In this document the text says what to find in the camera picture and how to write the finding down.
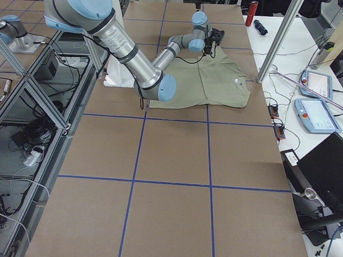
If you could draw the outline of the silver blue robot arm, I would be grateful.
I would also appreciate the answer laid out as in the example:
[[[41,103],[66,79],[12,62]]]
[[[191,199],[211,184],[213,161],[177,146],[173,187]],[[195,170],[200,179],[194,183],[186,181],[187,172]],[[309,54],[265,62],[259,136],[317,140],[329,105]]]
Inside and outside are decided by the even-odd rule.
[[[45,1],[44,18],[54,29],[98,37],[117,60],[134,75],[134,88],[147,100],[169,101],[176,92],[176,80],[164,70],[182,49],[202,52],[212,41],[214,29],[206,14],[192,16],[190,34],[173,36],[167,46],[150,62],[116,20],[112,1]]]

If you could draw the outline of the spare grey robot arm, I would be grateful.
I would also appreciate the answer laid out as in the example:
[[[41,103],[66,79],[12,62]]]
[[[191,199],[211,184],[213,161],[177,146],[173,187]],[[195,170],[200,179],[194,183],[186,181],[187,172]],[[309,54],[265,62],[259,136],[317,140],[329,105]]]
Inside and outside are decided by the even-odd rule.
[[[30,34],[16,15],[1,17],[1,40],[17,54],[33,54],[46,42],[44,36]]]

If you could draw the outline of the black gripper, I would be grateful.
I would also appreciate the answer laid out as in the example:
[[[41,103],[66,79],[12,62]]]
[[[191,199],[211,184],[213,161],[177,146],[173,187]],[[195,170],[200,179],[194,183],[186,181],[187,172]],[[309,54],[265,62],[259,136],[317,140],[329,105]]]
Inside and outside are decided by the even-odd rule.
[[[213,47],[213,39],[211,37],[207,37],[204,40],[205,46],[204,46],[204,54],[209,55],[210,51],[212,50]]]

